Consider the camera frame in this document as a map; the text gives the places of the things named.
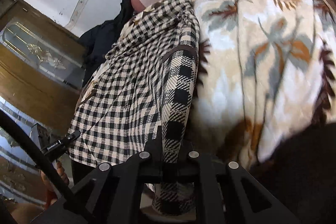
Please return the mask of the person's left hand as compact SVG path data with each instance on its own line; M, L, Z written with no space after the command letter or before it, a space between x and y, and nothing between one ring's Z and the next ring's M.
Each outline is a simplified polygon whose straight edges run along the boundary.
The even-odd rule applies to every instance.
M68 186L70 184L70 180L65 172L65 169L62 163L59 160L57 160L53 162L53 167L54 167L54 171L58 174L62 182L64 182L64 184ZM49 192L54 192L55 185L56 185L54 183L54 177L50 176L49 174L45 174L42 170L40 171L40 174L41 174L42 182L45 185L46 189Z

